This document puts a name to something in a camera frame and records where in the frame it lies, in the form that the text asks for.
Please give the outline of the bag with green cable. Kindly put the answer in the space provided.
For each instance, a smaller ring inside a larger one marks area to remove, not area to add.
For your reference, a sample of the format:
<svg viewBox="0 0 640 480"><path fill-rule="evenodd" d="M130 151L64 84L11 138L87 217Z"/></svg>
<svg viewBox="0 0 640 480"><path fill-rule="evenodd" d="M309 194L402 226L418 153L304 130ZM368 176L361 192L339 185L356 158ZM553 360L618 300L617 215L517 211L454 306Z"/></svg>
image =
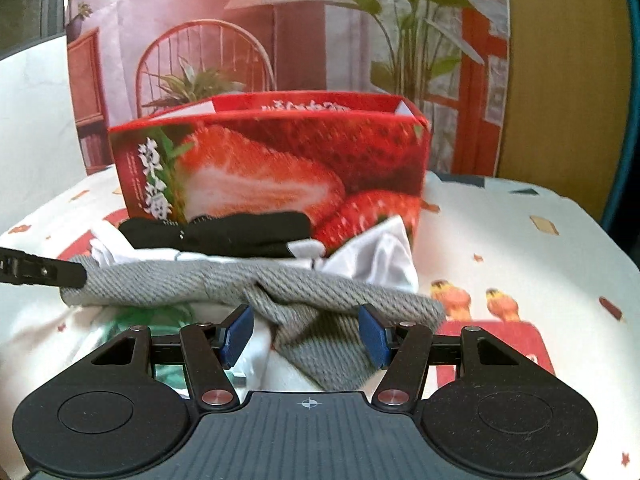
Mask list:
<svg viewBox="0 0 640 480"><path fill-rule="evenodd" d="M191 324L220 323L232 311L232 307L207 304L177 304L152 309L136 307L104 308L91 325L94 348L115 338L131 326L146 326L153 338L173 341L180 330ZM271 332L268 324L254 315L253 333L247 341L234 367L225 370L236 394L243 400L250 390L257 390L262 382L268 354L271 348Z"/></svg>

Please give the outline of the grey knitted cloth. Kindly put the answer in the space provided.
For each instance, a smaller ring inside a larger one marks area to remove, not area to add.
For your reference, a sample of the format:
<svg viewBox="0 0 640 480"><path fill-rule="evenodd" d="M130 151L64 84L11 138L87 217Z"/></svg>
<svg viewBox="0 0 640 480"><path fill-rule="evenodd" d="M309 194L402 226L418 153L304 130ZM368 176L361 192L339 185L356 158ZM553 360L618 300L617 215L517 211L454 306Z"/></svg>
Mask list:
<svg viewBox="0 0 640 480"><path fill-rule="evenodd" d="M101 268L90 257L74 261L87 279L81 288L62 289L69 306L248 304L273 325L274 350L326 391L355 390L374 373L358 333L363 304L392 322L416 322L430 330L446 318L432 298L277 263L137 261Z"/></svg>

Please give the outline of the white satin sleeve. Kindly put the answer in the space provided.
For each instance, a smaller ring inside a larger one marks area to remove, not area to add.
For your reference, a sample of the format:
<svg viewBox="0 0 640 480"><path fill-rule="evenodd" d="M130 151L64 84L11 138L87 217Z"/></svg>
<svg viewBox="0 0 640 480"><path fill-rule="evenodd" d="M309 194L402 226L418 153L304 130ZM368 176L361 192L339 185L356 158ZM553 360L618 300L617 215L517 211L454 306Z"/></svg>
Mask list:
<svg viewBox="0 0 640 480"><path fill-rule="evenodd" d="M136 249L124 234L103 220L91 230L91 257L101 268L138 261L205 260L216 263L247 263L237 259L206 256L197 252L180 252L174 248ZM393 216L349 240L329 257L319 255L319 244L312 240L296 240L294 255L288 258L255 258L254 263L279 263L281 266L314 270L344 276L352 280L387 288L417 292L419 278L412 252L400 218Z"/></svg>

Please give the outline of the black dotted sock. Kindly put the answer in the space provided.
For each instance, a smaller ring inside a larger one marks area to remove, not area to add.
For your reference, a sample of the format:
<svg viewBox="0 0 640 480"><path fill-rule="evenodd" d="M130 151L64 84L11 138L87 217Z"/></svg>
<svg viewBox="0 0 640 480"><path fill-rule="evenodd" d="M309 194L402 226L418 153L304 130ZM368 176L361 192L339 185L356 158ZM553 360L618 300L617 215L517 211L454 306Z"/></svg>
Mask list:
<svg viewBox="0 0 640 480"><path fill-rule="evenodd" d="M311 236L310 219L299 211L269 214L202 214L189 222L130 218L119 231L136 249L172 248L206 256L292 257L288 244Z"/></svg>

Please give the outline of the printed room backdrop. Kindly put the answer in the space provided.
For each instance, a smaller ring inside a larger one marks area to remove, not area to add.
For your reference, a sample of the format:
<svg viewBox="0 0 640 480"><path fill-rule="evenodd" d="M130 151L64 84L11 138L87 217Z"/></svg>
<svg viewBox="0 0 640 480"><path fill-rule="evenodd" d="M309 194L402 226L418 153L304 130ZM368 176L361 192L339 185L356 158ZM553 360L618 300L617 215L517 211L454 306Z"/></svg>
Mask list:
<svg viewBox="0 0 640 480"><path fill-rule="evenodd" d="M509 0L65 0L89 171L107 130L229 91L398 94L432 126L431 170L498 169Z"/></svg>

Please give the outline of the cartoon bear table mat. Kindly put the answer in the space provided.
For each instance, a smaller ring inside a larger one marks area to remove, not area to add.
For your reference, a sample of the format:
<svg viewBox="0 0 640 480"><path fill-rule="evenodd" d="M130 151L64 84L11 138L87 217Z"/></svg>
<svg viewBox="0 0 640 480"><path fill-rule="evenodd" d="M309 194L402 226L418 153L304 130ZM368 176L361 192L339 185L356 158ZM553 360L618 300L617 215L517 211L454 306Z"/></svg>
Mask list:
<svg viewBox="0 0 640 480"><path fill-rule="evenodd" d="M639 474L639 271L576 203L530 184L472 185L429 174L413 245L420 291L451 286L450 318L469 315L592 404L599 432L585 475ZM175 328L220 307L66 306L47 287L1 289L1 463L26 472L11 418L36 387L135 322Z"/></svg>

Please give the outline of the red strawberry cardboard box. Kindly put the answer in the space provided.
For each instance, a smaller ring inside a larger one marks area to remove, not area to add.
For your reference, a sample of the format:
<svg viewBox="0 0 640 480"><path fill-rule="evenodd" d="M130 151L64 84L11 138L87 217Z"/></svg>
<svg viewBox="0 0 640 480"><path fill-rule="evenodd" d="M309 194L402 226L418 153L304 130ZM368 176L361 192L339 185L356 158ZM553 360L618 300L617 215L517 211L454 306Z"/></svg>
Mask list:
<svg viewBox="0 0 640 480"><path fill-rule="evenodd" d="M114 127L131 217L298 211L328 252L393 218L416 232L431 126L401 96L222 94Z"/></svg>

